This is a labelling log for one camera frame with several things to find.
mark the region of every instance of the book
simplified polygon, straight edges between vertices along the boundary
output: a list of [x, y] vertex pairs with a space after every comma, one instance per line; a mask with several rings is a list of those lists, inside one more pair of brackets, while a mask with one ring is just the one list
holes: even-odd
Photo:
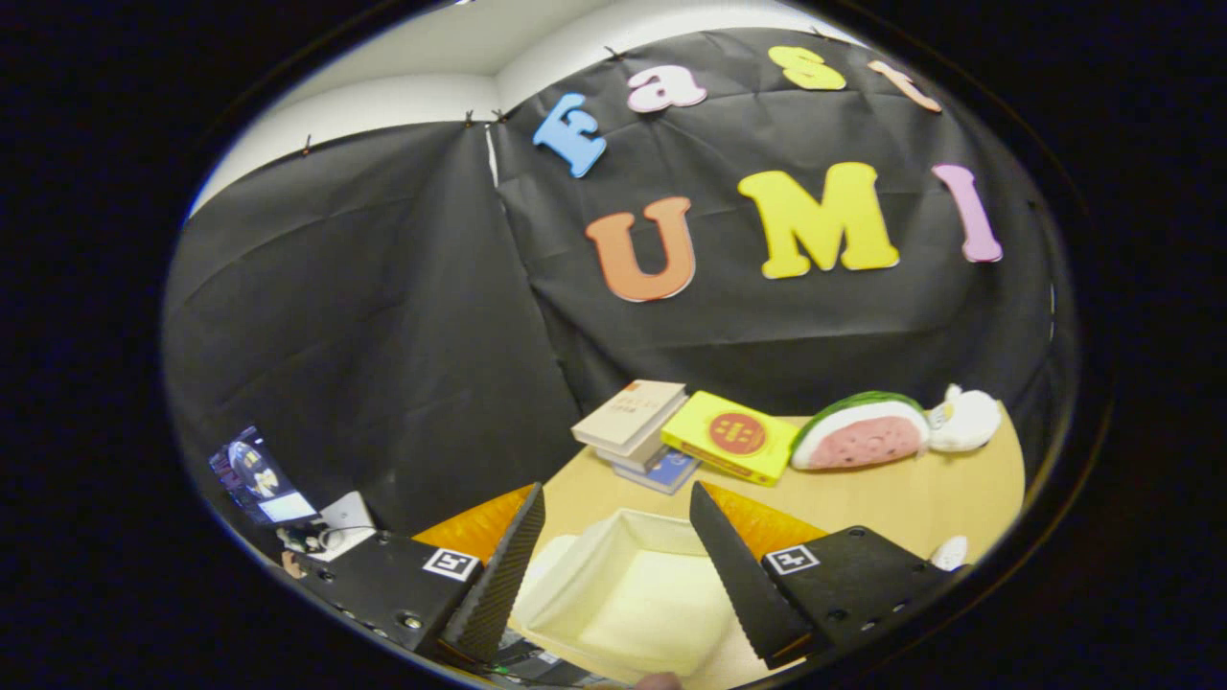
[[654, 491], [660, 491], [661, 494], [674, 495], [686, 480], [694, 474], [694, 470], [699, 465], [699, 459], [687, 455], [681, 451], [670, 448], [656, 467], [652, 468], [648, 474], [638, 474], [633, 470], [628, 470], [620, 465], [614, 465], [614, 474], [621, 476], [622, 479], [629, 479], [631, 481], [647, 486]]
[[798, 427], [697, 390], [660, 430], [669, 447], [763, 486], [774, 486]]
[[656, 467], [656, 463], [659, 463], [661, 458], [665, 457], [665, 453], [672, 451], [672, 448], [665, 446], [664, 442], [660, 441], [659, 433], [653, 436], [653, 438], [655, 440], [658, 447], [650, 455], [648, 455], [648, 459], [643, 462], [636, 460], [633, 458], [623, 458], [622, 455], [615, 455], [614, 453], [610, 453], [609, 451], [604, 451], [601, 448], [596, 448], [596, 457], [612, 465], [621, 467], [636, 474], [648, 474], [648, 471], [650, 471], [652, 468]]
[[633, 381], [572, 426], [571, 433], [580, 443], [627, 457], [642, 452], [645, 442], [654, 442], [655, 428], [685, 395], [682, 383]]
[[665, 442], [660, 440], [660, 430], [665, 426], [665, 422], [674, 416], [677, 410], [681, 409], [682, 404], [686, 403], [688, 398], [682, 395], [665, 408], [664, 414], [656, 415], [652, 421], [645, 424], [638, 433], [634, 435], [634, 441], [632, 441], [631, 449], [626, 453], [615, 453], [612, 451], [606, 451], [605, 448], [594, 447], [596, 454], [614, 464], [622, 465], [627, 469], [633, 469], [639, 474], [648, 474], [648, 470], [664, 457], [665, 451], [669, 448]]

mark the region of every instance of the hand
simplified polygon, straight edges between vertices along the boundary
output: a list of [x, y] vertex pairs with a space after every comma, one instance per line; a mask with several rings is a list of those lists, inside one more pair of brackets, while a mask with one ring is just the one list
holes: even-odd
[[675, 673], [654, 673], [636, 683], [634, 690], [682, 690], [682, 681]]
[[286, 568], [286, 572], [290, 573], [290, 577], [293, 577], [294, 580], [302, 580], [307, 577], [307, 573], [303, 572], [301, 567], [298, 567], [298, 561], [294, 560], [293, 551], [281, 551], [281, 567]]

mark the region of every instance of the blue book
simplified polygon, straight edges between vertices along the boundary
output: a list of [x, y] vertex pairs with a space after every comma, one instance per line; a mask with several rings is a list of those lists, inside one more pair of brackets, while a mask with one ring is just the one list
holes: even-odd
[[636, 484], [661, 494], [676, 494], [686, 484], [686, 480], [694, 474], [694, 469], [701, 464], [698, 458], [692, 458], [681, 451], [672, 448], [660, 458], [660, 462], [648, 474], [638, 474], [620, 465], [614, 465], [614, 474], [622, 479], [629, 479]]

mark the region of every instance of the white box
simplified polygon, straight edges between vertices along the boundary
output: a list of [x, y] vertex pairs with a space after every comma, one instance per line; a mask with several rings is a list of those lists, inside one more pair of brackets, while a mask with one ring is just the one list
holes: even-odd
[[720, 645], [733, 605], [690, 522], [620, 510], [564, 539], [537, 559], [552, 562], [530, 565], [512, 611], [547, 651], [599, 658], [633, 683], [685, 678]]

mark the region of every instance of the wooden table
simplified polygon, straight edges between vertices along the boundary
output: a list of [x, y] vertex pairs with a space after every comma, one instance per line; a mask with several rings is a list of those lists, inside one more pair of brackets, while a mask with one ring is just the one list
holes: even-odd
[[[783, 419], [801, 426], [809, 417]], [[545, 484], [546, 522], [534, 556], [556, 537], [579, 534], [618, 508], [686, 519], [691, 484], [696, 480], [723, 486], [827, 532], [865, 525], [921, 557], [929, 557], [941, 543], [962, 534], [968, 540], [969, 562], [978, 560], [1009, 529], [1023, 496], [1022, 449], [1004, 408], [1001, 427], [975, 452], [930, 451], [923, 458], [852, 470], [804, 473], [789, 468], [772, 487], [704, 464], [669, 496], [618, 478], [609, 463], [585, 447]], [[510, 624], [525, 635], [515, 620]], [[525, 637], [548, 651], [531, 634]], [[558, 656], [616, 680], [637, 680], [620, 678], [616, 669], [596, 658]], [[771, 673], [734, 622], [707, 668], [685, 679], [685, 686], [724, 690]]]

